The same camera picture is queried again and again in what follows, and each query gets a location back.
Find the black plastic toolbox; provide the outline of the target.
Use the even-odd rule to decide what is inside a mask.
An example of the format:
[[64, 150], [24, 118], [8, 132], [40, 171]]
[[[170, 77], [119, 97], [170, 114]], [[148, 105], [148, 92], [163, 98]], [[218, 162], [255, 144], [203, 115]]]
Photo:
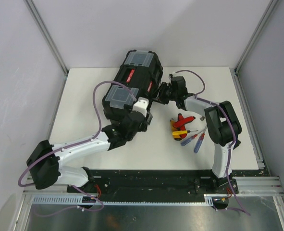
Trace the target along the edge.
[[131, 50], [126, 54], [114, 81], [125, 85], [123, 88], [112, 83], [102, 99], [105, 117], [113, 124], [120, 123], [132, 111], [132, 95], [136, 99], [143, 97], [149, 100], [150, 110], [155, 93], [159, 88], [163, 67], [159, 57], [152, 51]]

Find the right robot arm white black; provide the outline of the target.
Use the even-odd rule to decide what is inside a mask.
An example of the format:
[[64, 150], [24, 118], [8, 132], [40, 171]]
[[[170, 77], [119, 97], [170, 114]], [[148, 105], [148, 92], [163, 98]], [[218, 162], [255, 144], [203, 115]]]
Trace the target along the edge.
[[210, 180], [210, 189], [221, 193], [230, 182], [232, 169], [231, 155], [240, 143], [238, 135], [242, 127], [235, 110], [229, 101], [211, 102], [189, 93], [185, 79], [172, 77], [170, 83], [161, 83], [155, 93], [157, 102], [168, 104], [174, 101], [179, 109], [197, 113], [206, 119], [209, 137], [214, 143], [214, 163]]

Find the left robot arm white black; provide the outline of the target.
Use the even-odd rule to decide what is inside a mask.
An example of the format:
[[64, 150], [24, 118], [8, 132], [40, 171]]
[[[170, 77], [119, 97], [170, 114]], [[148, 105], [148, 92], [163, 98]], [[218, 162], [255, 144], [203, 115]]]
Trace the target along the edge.
[[90, 136], [68, 144], [50, 144], [41, 141], [27, 160], [27, 166], [36, 189], [43, 190], [55, 184], [74, 185], [83, 192], [94, 187], [87, 167], [69, 167], [67, 164], [91, 154], [110, 151], [126, 145], [138, 132], [147, 131], [152, 114], [131, 111], [118, 124], [105, 126], [97, 136]]

